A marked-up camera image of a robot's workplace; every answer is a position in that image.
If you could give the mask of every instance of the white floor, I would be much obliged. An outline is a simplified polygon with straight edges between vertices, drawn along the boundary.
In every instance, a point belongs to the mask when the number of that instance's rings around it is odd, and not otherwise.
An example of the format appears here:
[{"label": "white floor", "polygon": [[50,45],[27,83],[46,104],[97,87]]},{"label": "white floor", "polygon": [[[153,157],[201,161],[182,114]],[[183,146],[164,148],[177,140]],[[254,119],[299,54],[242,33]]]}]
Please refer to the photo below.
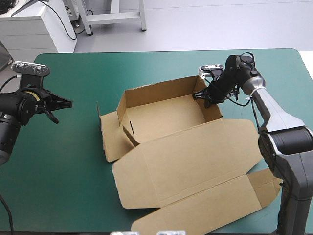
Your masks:
[{"label": "white floor", "polygon": [[[85,1],[94,14],[110,8]],[[120,1],[121,11],[138,9],[137,0]],[[313,0],[145,0],[145,8],[146,32],[140,22],[94,25],[93,36],[78,35],[75,52],[294,48],[313,78]],[[0,84],[11,74],[0,72]]]}]

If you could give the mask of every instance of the box flap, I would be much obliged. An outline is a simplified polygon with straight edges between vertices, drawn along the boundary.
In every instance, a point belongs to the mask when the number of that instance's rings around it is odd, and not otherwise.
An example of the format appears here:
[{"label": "box flap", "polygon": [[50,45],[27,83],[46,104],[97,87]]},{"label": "box flap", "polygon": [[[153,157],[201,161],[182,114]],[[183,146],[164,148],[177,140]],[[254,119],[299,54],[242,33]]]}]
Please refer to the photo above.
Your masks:
[{"label": "box flap", "polygon": [[115,161],[134,148],[132,142],[119,126],[117,112],[112,112],[101,119],[101,132],[103,136],[103,149],[108,162]]},{"label": "box flap", "polygon": [[262,208],[268,206],[278,195],[282,180],[274,177],[269,170],[248,174],[248,178]]},{"label": "box flap", "polygon": [[257,140],[251,121],[219,119],[141,143],[113,165],[121,203],[164,207],[243,175],[262,158]]},{"label": "box flap", "polygon": [[[155,235],[159,230],[179,229],[187,234],[203,235],[268,205],[278,195],[278,183],[268,169],[253,173],[251,177],[242,175],[159,209],[135,221],[132,230]],[[255,191],[259,187],[262,193]],[[261,205],[259,193],[274,197]]]}]

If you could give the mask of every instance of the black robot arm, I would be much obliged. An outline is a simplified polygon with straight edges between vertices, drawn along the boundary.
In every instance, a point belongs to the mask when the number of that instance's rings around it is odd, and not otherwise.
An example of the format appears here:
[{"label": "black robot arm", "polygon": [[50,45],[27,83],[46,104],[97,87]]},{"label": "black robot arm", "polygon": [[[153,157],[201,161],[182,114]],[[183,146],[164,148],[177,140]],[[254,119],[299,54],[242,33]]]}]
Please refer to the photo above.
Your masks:
[{"label": "black robot arm", "polygon": [[255,67],[254,56],[230,55],[221,65],[200,68],[200,75],[213,77],[209,86],[194,93],[194,99],[211,104],[239,93],[239,87],[255,102],[263,118],[259,149],[273,175],[283,179],[277,230],[273,234],[305,233],[313,191],[313,133],[304,122],[286,113],[267,92],[265,79]]},{"label": "black robot arm", "polygon": [[47,66],[17,61],[11,68],[21,81],[17,91],[0,93],[0,165],[9,160],[21,126],[34,114],[46,113],[57,124],[52,111],[72,107],[71,100],[43,88],[43,79],[50,74]]}]

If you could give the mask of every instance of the open cardboard box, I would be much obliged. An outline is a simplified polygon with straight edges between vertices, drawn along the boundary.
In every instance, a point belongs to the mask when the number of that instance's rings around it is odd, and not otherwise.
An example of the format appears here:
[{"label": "open cardboard box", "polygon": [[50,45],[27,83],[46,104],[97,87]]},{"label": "open cardboard box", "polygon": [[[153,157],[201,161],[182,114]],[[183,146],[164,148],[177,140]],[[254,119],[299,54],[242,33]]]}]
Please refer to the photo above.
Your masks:
[{"label": "open cardboard box", "polygon": [[126,90],[117,111],[100,117],[107,160],[119,159],[112,169],[123,207],[160,208],[133,223],[142,235],[202,235],[279,193],[269,170],[246,175],[262,158],[253,123],[194,101],[205,86],[192,76]]}]

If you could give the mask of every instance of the green tabletop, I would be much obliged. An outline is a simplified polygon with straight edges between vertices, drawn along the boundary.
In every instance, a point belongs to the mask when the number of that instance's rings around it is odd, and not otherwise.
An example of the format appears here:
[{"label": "green tabletop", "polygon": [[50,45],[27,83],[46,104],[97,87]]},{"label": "green tabletop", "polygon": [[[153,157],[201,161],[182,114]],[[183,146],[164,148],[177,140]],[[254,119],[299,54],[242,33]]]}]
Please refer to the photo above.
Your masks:
[{"label": "green tabletop", "polygon": [[[13,154],[0,168],[0,193],[9,204],[18,231],[106,232],[129,230],[134,220],[152,209],[126,210],[120,205],[112,164],[102,149],[96,111],[116,109],[125,89],[198,73],[204,64],[225,64],[242,50],[43,54],[36,63],[51,74],[44,87],[73,99],[73,108],[54,112],[52,123],[44,114],[21,129]],[[267,80],[268,91],[289,113],[313,128],[313,82],[293,49],[250,50]],[[240,94],[240,102],[245,95]],[[253,120],[251,106],[225,102],[225,118]],[[253,170],[267,167],[261,161]],[[269,233],[275,230],[280,198],[270,206],[231,223],[217,232]],[[0,207],[0,230],[8,230]],[[307,224],[313,232],[313,208]]]}]

